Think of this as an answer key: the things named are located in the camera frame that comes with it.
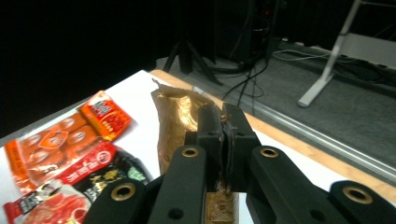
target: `plastic wrapper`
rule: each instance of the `plastic wrapper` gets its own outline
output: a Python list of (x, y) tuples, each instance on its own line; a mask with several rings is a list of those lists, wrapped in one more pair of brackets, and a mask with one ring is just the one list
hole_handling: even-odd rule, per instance
[[(198, 92), (156, 83), (158, 90), (153, 91), (151, 97), (156, 105), (160, 122), (158, 160), (161, 174), (164, 174), (175, 150), (184, 145), (186, 132), (197, 132), (198, 108), (213, 102)], [(238, 223), (238, 204), (237, 193), (224, 189), (207, 193), (205, 222)]]
[(114, 140), (131, 120), (100, 91), (68, 118), (6, 143), (10, 170), (21, 192), (27, 193), (51, 180), (102, 139)]
[(145, 184), (152, 179), (139, 159), (107, 141), (100, 142), (52, 180), (6, 203), (8, 223), (82, 223), (106, 185), (129, 176)]

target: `table surface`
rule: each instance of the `table surface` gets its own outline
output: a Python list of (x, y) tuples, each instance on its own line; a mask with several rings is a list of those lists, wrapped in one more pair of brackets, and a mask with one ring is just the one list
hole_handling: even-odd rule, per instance
[[(150, 73), (145, 71), (138, 72), (106, 90), (106, 93), (134, 119), (130, 127), (114, 144), (139, 158), (145, 163), (155, 178), (160, 175), (160, 170), (157, 156), (159, 122), (157, 109), (150, 95), (152, 91), (157, 89), (157, 85), (152, 81), (153, 78), (162, 84), (182, 89), (191, 89), (190, 84), (172, 77), (164, 71), (154, 70)], [(210, 95), (209, 97), (221, 108), (221, 100)], [(49, 121), (37, 131), (49, 127), (51, 124), (66, 118), (71, 113), (73, 111), (66, 112), (59, 118)], [(249, 114), (247, 114), (247, 120), (258, 135), (262, 145), (278, 147), (283, 150), (310, 181), (318, 187), (329, 190), (333, 182), (350, 179), (362, 183), (375, 190), (382, 197), (396, 203), (396, 188), (393, 186), (343, 161), (339, 161)], [(7, 156), (2, 147), (0, 148), (0, 176), (2, 184), (0, 204), (3, 205), (4, 203), (14, 202), (19, 199), (22, 194), (12, 179)], [(239, 222), (252, 223), (248, 210), (245, 207), (244, 197), (245, 195), (242, 194), (240, 198)], [(7, 223), (3, 209), (0, 212), (0, 223)]]

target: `brown snack bag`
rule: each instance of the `brown snack bag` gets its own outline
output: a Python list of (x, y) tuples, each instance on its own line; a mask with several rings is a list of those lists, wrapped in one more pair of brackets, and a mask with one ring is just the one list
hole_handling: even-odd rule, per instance
[[(198, 108), (214, 104), (210, 99), (195, 91), (158, 84), (158, 90), (151, 93), (157, 107), (160, 122), (158, 160), (161, 174), (166, 173), (173, 153), (184, 146), (186, 132), (197, 132)], [(205, 223), (238, 223), (238, 193), (219, 189), (206, 194)]]

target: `white table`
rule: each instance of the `white table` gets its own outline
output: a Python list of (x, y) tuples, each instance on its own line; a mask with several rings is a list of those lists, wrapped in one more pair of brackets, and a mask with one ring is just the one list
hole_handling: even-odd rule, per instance
[[(145, 163), (154, 178), (160, 175), (160, 170), (157, 156), (159, 122), (157, 109), (150, 95), (152, 91), (157, 89), (157, 85), (152, 79), (155, 78), (163, 84), (168, 84), (158, 77), (160, 76), (155, 77), (150, 73), (141, 71), (106, 90), (106, 93), (108, 93), (108, 95), (110, 95), (114, 101), (134, 119), (130, 128), (115, 141), (115, 145), (124, 148)], [(42, 129), (67, 117), (67, 115), (68, 114), (65, 114), (49, 122), (42, 127)], [(255, 130), (255, 132), (263, 145), (282, 149), (313, 184), (320, 188), (329, 190), (332, 182), (346, 179), (342, 175), (337, 174), (316, 161), (308, 159), (305, 155), (285, 146), (268, 135), (257, 130)], [(12, 179), (12, 175), (8, 168), (6, 153), (3, 148), (0, 149), (0, 171), (2, 184), (0, 204), (3, 205), (7, 202), (14, 202), (22, 196)], [(248, 210), (245, 207), (245, 195), (242, 194), (239, 201), (242, 205), (239, 211), (240, 223), (252, 223)], [(0, 223), (7, 223), (3, 209), (0, 212)]]

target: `orange snack package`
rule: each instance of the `orange snack package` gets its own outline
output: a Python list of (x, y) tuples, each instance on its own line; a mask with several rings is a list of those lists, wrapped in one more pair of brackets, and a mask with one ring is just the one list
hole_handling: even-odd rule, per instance
[(103, 139), (113, 141), (132, 121), (103, 91), (75, 112), (46, 130), (32, 131), (5, 144), (10, 170), (21, 192), (51, 180)]

